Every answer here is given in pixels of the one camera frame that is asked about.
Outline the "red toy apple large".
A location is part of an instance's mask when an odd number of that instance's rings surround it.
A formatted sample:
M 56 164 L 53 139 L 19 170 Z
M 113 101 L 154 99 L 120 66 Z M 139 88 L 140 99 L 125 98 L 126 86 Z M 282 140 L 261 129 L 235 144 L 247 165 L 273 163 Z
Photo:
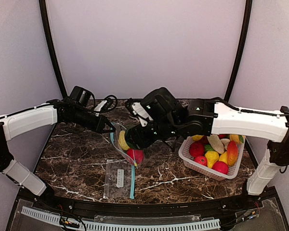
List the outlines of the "red toy apple large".
M 129 149 L 127 155 L 136 161 L 136 164 L 141 164 L 144 159 L 144 152 L 142 150 Z

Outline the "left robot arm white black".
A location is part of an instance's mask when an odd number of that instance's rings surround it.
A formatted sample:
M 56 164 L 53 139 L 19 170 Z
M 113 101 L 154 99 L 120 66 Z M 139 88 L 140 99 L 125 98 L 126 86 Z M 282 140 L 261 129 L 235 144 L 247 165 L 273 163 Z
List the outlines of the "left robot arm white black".
M 15 159 L 7 142 L 37 128 L 61 122 L 75 123 L 99 134 L 115 132 L 115 127 L 105 113 L 117 107 L 116 96 L 108 95 L 99 104 L 88 108 L 90 98 L 94 98 L 93 93 L 75 86 L 71 94 L 62 100 L 50 100 L 20 112 L 0 116 L 0 173 L 38 197 L 52 193 L 47 183 Z

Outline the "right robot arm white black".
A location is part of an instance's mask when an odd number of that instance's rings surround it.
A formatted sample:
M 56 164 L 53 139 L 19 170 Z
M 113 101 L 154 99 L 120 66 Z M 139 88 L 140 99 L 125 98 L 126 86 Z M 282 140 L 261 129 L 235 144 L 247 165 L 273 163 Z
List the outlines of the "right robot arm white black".
M 165 88 L 153 90 L 139 102 L 126 107 L 141 123 L 125 132 L 125 142 L 142 150 L 158 140 L 181 136 L 237 134 L 267 139 L 267 149 L 245 193 L 260 195 L 266 185 L 289 166 L 289 109 L 275 111 L 235 107 L 219 97 L 194 99 L 187 106 Z

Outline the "large clear zip bag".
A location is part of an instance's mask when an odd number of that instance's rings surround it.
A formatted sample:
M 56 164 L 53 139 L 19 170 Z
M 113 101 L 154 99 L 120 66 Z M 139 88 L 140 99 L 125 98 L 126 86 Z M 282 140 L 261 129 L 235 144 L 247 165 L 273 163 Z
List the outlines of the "large clear zip bag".
M 131 148 L 125 141 L 125 131 L 127 130 L 119 123 L 112 123 L 115 132 L 110 133 L 110 140 L 114 148 L 135 168 L 140 168 L 145 160 L 145 154 L 142 150 Z

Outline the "dark green toy pepper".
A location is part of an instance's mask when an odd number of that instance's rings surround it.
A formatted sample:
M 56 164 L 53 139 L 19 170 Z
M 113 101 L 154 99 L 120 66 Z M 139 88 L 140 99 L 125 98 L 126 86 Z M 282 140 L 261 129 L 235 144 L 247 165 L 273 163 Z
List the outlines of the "dark green toy pepper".
M 126 132 L 125 132 L 125 142 L 132 149 L 138 148 L 137 145 L 135 144 L 134 140 L 133 140 L 132 132 L 130 130 L 126 130 Z

